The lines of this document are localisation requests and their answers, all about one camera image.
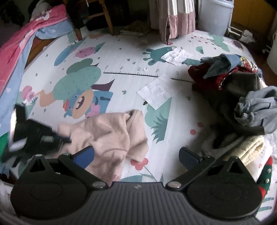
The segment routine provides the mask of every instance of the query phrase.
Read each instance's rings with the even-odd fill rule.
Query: beige fabric garment
[[[58,133],[70,136],[72,143],[64,145],[55,156],[65,152],[75,154],[93,146],[95,157],[86,170],[109,185],[112,181],[119,181],[126,157],[142,162],[148,151],[140,110],[105,113],[74,125],[60,124]]]
[[[227,161],[231,156],[237,156],[246,166],[260,155],[264,144],[263,136],[249,136],[238,147],[228,151],[222,159]]]

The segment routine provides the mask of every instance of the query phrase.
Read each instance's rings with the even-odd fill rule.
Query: cartoon mouth
[[[80,97],[80,98],[79,98],[79,102],[78,102],[78,104],[76,105],[76,109],[81,108],[81,106],[83,105],[84,101],[85,101],[85,97],[84,97],[84,96]]]

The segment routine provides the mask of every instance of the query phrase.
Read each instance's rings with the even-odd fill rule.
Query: yellow wooden panel
[[[232,21],[247,27],[254,1],[256,0],[235,0]]]
[[[254,0],[249,20],[249,29],[267,35],[275,17],[275,10],[265,0]]]

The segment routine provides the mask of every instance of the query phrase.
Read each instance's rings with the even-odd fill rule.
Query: wooden chair
[[[111,35],[114,35],[114,27],[112,25],[112,21],[111,21],[111,18],[110,18],[110,15],[109,15],[109,12],[108,12],[108,9],[106,7],[106,4],[105,4],[105,0],[87,0],[88,4],[92,3],[92,2],[96,2],[96,1],[99,1],[99,3],[101,4],[102,6],[102,9],[103,9],[103,12],[101,13],[97,13],[97,14],[94,14],[94,15],[90,15],[88,17],[85,17],[83,18],[84,20],[87,19],[87,20],[90,20],[94,17],[97,17],[97,16],[102,16],[104,15],[105,18],[106,18],[106,21],[107,21],[107,24],[109,26],[109,29],[110,29],[110,32],[111,32]],[[75,32],[76,32],[76,36],[78,38],[78,40],[82,40],[82,34],[81,34],[81,31],[79,29],[75,29]]]

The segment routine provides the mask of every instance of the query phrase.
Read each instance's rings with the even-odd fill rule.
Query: silver bolt
[[[106,184],[103,181],[96,181],[92,184],[94,188],[101,189],[106,186]]]
[[[179,188],[182,186],[182,184],[178,181],[171,181],[168,183],[168,186],[171,188]]]

